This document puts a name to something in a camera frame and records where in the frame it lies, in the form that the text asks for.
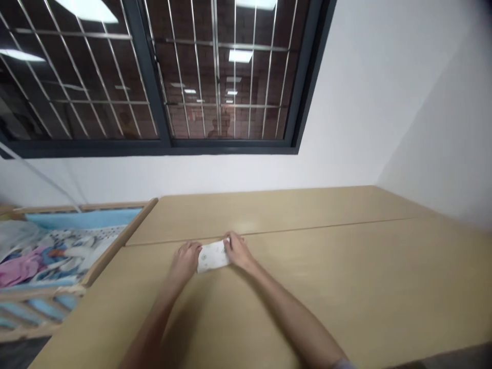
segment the pink clothing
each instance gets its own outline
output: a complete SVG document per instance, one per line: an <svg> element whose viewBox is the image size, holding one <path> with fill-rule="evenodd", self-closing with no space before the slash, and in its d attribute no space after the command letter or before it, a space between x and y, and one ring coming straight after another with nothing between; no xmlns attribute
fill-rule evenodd
<svg viewBox="0 0 492 369"><path fill-rule="evenodd" d="M0 264L0 288L19 284L43 270L45 266L40 254L44 249L37 248L26 256L21 256Z"/></svg>

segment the table surface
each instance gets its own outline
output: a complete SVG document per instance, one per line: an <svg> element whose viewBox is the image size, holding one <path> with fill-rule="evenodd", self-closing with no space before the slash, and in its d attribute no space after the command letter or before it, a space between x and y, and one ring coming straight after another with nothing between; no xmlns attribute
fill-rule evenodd
<svg viewBox="0 0 492 369"><path fill-rule="evenodd" d="M127 245L434 215L375 186L166 196Z"/></svg>
<svg viewBox="0 0 492 369"><path fill-rule="evenodd" d="M491 338L491 238L427 215L247 239L253 255L359 368L381 368ZM180 245L122 248L31 369L117 368ZM232 266L192 278L165 343L169 367L299 367L269 311Z"/></svg>

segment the white cable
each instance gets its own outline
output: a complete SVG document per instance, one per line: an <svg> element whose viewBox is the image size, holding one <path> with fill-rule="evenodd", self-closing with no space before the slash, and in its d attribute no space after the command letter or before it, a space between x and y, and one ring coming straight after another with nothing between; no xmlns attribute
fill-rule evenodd
<svg viewBox="0 0 492 369"><path fill-rule="evenodd" d="M15 152L13 152L12 150L10 150L2 142L0 142L0 149L2 149L7 154L9 154L10 156L12 156L15 160L17 160L18 162L20 162L21 164L23 164L24 166L26 166L27 168L29 168L31 171L33 171L35 174L37 174L39 177L41 177L47 183L49 183L51 186L55 187L58 191L60 191L62 194L64 194L66 196L66 198L72 203L73 207L75 208L75 210L77 210L78 213L81 213L82 212L82 210L80 210L80 208L77 205L77 202L73 199L73 197L70 196L70 194L67 191L65 191L63 188L61 188L59 185L57 185L54 181L52 181L50 177L48 177L43 172L41 172L38 169L36 169L35 166L29 164L26 160L22 159L19 155L17 155Z"/></svg>

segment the sleeve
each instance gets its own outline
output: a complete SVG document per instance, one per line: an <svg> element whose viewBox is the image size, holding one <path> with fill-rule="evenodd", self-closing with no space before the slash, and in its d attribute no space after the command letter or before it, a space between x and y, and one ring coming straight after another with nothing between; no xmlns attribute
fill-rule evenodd
<svg viewBox="0 0 492 369"><path fill-rule="evenodd" d="M337 361L333 369L356 369L349 361L342 359Z"/></svg>

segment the forearm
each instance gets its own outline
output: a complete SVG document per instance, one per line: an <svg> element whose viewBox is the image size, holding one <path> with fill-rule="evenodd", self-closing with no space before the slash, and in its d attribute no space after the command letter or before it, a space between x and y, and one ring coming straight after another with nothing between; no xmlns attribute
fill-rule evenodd
<svg viewBox="0 0 492 369"><path fill-rule="evenodd" d="M258 263L247 270L286 336L310 367L330 368L345 353L321 322Z"/></svg>
<svg viewBox="0 0 492 369"><path fill-rule="evenodd" d="M157 296L149 315L118 369L154 368L161 366L159 362L160 342L182 287L167 279Z"/></svg>

